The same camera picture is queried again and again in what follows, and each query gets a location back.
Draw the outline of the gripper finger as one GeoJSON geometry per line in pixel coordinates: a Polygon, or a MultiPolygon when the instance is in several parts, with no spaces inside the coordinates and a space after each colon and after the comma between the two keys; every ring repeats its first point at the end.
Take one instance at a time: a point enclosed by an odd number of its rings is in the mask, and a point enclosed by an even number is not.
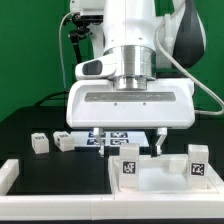
{"type": "Polygon", "coordinates": [[[162,154],[162,144],[167,137],[167,129],[165,127],[156,128],[152,132],[151,156],[158,157],[162,154]]]}
{"type": "Polygon", "coordinates": [[[104,130],[102,128],[94,128],[93,129],[93,135],[96,139],[96,141],[99,143],[99,154],[101,157],[106,157],[107,156],[107,145],[103,141],[103,135],[104,135],[104,130]]]}

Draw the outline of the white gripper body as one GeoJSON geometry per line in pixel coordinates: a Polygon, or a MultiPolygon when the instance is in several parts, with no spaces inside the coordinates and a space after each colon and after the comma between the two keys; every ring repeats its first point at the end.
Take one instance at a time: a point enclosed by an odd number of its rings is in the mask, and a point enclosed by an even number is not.
{"type": "Polygon", "coordinates": [[[74,129],[186,129],[195,121],[188,79],[158,79],[145,91],[116,91],[109,80],[82,80],[70,92],[66,121],[74,129]]]}

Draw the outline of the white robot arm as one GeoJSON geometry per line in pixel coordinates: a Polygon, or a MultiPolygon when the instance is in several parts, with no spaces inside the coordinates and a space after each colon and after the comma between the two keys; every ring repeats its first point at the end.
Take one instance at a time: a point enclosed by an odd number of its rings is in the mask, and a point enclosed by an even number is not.
{"type": "Polygon", "coordinates": [[[224,114],[224,101],[186,70],[206,47],[194,1],[172,1],[175,11],[163,16],[154,0],[104,0],[78,11],[84,20],[100,16],[96,35],[103,45],[75,68],[66,121],[74,129],[91,128],[101,148],[105,130],[155,129],[159,155],[169,129],[194,123],[195,86],[220,105],[212,116],[224,114]]]}

